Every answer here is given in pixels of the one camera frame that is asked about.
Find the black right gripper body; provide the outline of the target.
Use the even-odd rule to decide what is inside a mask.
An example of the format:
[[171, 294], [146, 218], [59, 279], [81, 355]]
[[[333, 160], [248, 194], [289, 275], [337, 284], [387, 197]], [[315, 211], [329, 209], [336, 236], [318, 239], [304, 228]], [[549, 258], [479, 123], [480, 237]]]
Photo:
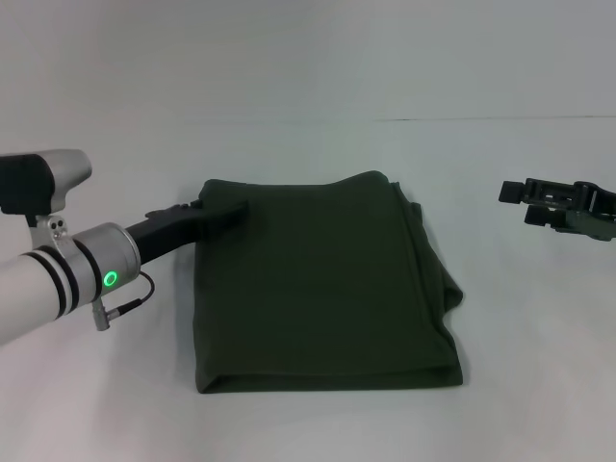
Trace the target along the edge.
[[577, 181], [564, 184], [569, 204], [565, 207], [561, 233], [610, 242], [615, 238], [615, 193]]

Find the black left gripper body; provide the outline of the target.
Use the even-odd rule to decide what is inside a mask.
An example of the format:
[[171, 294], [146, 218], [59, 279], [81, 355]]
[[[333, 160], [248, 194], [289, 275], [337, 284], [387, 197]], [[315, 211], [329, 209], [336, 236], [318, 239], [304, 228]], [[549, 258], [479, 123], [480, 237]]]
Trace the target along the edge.
[[145, 220], [126, 228], [137, 246], [142, 265], [199, 241], [204, 209], [187, 208], [186, 204], [149, 212]]

